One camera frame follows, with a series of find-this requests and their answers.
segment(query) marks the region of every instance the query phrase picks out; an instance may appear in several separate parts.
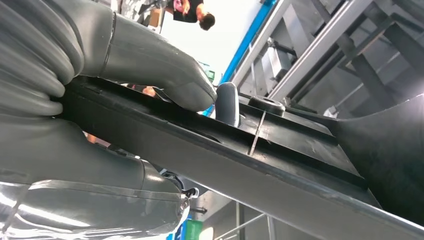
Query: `black shirt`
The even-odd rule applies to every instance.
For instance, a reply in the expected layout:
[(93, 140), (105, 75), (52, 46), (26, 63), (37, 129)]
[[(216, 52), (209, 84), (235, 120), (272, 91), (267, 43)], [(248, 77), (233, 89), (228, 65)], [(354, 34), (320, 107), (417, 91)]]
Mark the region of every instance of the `black shirt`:
[(198, 16), (196, 14), (196, 9), (200, 4), (203, 3), (203, 0), (188, 0), (190, 3), (190, 10), (188, 10), (188, 13), (184, 16), (182, 12), (177, 11), (174, 9), (173, 11), (173, 19), (175, 21), (185, 22), (185, 23), (197, 23)]

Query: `green object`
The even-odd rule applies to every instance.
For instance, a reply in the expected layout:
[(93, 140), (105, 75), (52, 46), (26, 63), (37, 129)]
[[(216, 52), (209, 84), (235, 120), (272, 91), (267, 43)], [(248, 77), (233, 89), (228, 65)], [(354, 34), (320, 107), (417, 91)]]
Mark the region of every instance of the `green object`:
[(215, 79), (215, 72), (214, 72), (214, 71), (211, 71), (211, 70), (206, 70), (205, 72), (206, 72), (206, 76), (207, 76), (207, 78), (208, 78), (211, 82), (213, 82), (213, 81), (214, 81), (214, 79)]
[(187, 220), (187, 227), (184, 240), (199, 240), (199, 235), (202, 232), (203, 222), (196, 220)]

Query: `robotic hand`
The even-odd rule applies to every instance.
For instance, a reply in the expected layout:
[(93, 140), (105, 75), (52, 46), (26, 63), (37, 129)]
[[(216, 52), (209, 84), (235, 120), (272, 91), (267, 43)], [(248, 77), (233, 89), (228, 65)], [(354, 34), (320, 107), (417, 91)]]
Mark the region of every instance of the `robotic hand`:
[(199, 64), (89, 0), (0, 0), (0, 19), (3, 235), (132, 239), (175, 230), (189, 209), (181, 186), (147, 161), (86, 141), (74, 123), (53, 117), (62, 105), (51, 97), (86, 75), (157, 86), (202, 111), (217, 95)]

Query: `white wall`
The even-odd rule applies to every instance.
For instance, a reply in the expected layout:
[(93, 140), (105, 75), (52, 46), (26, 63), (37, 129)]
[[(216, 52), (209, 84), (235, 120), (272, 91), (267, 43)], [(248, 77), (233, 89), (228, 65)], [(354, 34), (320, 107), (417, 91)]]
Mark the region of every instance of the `white wall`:
[(204, 0), (204, 5), (216, 19), (209, 31), (198, 23), (173, 21), (166, 13), (161, 35), (196, 60), (224, 73), (262, 4), (259, 0)]

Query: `reflective gray surface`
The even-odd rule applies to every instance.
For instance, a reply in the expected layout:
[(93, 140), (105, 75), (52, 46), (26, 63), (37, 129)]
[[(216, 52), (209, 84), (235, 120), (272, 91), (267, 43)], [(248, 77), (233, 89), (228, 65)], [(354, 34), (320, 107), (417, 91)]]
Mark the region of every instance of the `reflective gray surface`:
[(183, 194), (68, 181), (0, 182), (2, 239), (104, 240), (167, 235), (187, 217)]

